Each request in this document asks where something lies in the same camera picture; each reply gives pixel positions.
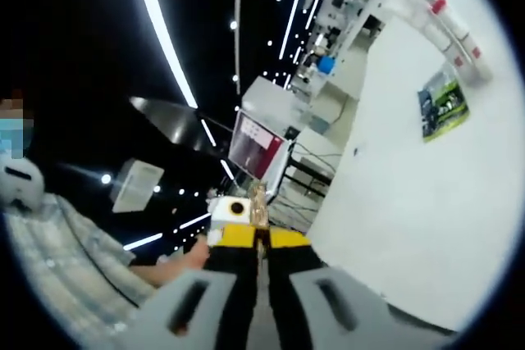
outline yellow stripe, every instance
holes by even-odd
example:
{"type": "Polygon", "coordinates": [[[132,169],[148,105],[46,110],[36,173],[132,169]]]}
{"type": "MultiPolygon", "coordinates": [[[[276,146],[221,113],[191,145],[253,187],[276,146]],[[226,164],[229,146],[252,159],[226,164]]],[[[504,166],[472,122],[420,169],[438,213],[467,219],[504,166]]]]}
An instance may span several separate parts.
{"type": "Polygon", "coordinates": [[[226,225],[222,229],[222,239],[216,246],[231,248],[252,248],[255,228],[251,225],[226,225]]]}
{"type": "Polygon", "coordinates": [[[270,229],[270,244],[272,248],[294,248],[308,246],[310,241],[301,233],[285,229],[270,229]]]}

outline black ceiling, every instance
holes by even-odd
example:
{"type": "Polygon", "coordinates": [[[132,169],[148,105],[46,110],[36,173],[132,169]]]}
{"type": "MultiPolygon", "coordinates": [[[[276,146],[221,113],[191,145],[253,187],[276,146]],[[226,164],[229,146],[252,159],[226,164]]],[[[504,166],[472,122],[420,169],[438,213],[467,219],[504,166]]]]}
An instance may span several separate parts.
{"type": "MultiPolygon", "coordinates": [[[[279,61],[292,2],[242,0],[243,91],[264,70],[293,72],[288,55],[307,37],[308,15],[298,7],[284,59],[279,61]]],[[[231,80],[235,58],[229,25],[234,0],[159,3],[199,111],[233,126],[234,108],[240,104],[231,80]]],[[[127,99],[139,96],[185,105],[144,0],[11,0],[10,7],[6,13],[11,20],[9,87],[22,88],[25,105],[34,109],[30,157],[42,168],[49,190],[105,223],[122,242],[142,233],[169,232],[205,211],[205,190],[225,177],[217,157],[224,152],[211,146],[196,152],[171,144],[127,99]],[[130,157],[166,170],[162,192],[136,215],[110,215],[107,189],[98,178],[64,167],[116,174],[130,157]],[[175,192],[179,188],[199,191],[201,197],[194,198],[192,193],[180,197],[175,192]],[[181,206],[187,208],[173,216],[171,209],[181,206]]],[[[218,144],[227,146],[230,135],[208,124],[218,144]]],[[[207,139],[202,128],[187,132],[207,139]]]]}

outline person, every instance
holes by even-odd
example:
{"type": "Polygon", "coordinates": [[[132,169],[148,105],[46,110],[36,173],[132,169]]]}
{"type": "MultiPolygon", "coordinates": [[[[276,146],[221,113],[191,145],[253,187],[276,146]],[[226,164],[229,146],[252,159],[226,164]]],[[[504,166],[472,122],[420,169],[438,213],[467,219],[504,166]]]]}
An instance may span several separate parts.
{"type": "Polygon", "coordinates": [[[134,263],[109,234],[65,198],[45,194],[38,213],[5,207],[3,225],[22,275],[46,312],[81,347],[125,330],[155,290],[209,257],[199,236],[183,257],[155,266],[134,263]]]}

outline hand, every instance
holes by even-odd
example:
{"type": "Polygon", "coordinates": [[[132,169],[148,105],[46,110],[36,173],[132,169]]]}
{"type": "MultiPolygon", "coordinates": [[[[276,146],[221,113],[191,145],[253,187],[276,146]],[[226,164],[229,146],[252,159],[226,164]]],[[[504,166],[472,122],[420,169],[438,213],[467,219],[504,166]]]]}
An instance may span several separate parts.
{"type": "Polygon", "coordinates": [[[197,235],[197,242],[182,258],[185,259],[187,268],[202,270],[206,260],[210,257],[210,248],[204,235],[197,235]]]}

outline cable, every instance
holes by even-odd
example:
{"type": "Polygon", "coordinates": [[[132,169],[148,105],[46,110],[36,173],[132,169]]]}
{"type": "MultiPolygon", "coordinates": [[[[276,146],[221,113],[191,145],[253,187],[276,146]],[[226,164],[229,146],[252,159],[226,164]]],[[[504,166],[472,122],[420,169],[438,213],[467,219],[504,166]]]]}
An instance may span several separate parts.
{"type": "Polygon", "coordinates": [[[317,155],[315,153],[300,153],[301,156],[315,156],[315,157],[341,157],[341,153],[327,153],[326,155],[317,155]]]}
{"type": "Polygon", "coordinates": [[[296,220],[298,221],[301,225],[306,225],[307,227],[309,227],[310,225],[312,225],[312,222],[310,222],[309,220],[307,220],[306,218],[304,218],[303,216],[303,220],[304,222],[301,221],[301,218],[298,218],[298,217],[293,217],[293,216],[290,216],[290,214],[287,214],[286,212],[282,211],[281,209],[277,208],[277,207],[273,207],[273,209],[275,209],[276,211],[280,212],[283,216],[286,216],[286,217],[289,217],[291,220],[296,220]]]}
{"type": "MultiPolygon", "coordinates": [[[[285,212],[283,212],[282,210],[280,210],[278,207],[275,207],[275,205],[273,206],[274,209],[276,209],[278,212],[280,212],[281,214],[285,215],[285,216],[290,216],[290,215],[287,215],[285,212]]],[[[290,208],[292,211],[294,211],[294,213],[296,215],[299,215],[303,220],[304,220],[304,224],[306,225],[311,225],[313,223],[313,221],[310,221],[305,215],[303,215],[301,212],[295,210],[294,208],[290,208]]]]}
{"type": "Polygon", "coordinates": [[[287,203],[285,203],[285,202],[278,202],[277,205],[282,205],[283,207],[288,207],[288,208],[292,208],[292,209],[297,209],[298,211],[317,212],[317,209],[300,207],[300,206],[298,206],[298,205],[290,205],[290,204],[287,204],[287,203]]]}
{"type": "MultiPolygon", "coordinates": [[[[294,204],[295,205],[295,201],[291,200],[290,198],[286,197],[284,194],[283,195],[280,195],[279,197],[285,199],[289,204],[294,204]]],[[[306,208],[306,207],[303,207],[303,209],[312,209],[313,211],[318,211],[318,209],[313,209],[313,208],[306,208]]]]}
{"type": "Polygon", "coordinates": [[[328,161],[324,160],[322,157],[320,157],[319,155],[317,155],[316,153],[312,152],[310,149],[306,148],[302,143],[298,143],[298,142],[295,142],[297,145],[299,145],[302,149],[304,149],[305,151],[307,151],[308,153],[310,153],[312,156],[316,157],[319,161],[323,162],[324,164],[326,164],[328,167],[330,167],[330,169],[334,172],[334,174],[336,173],[336,168],[330,164],[328,161]]]}

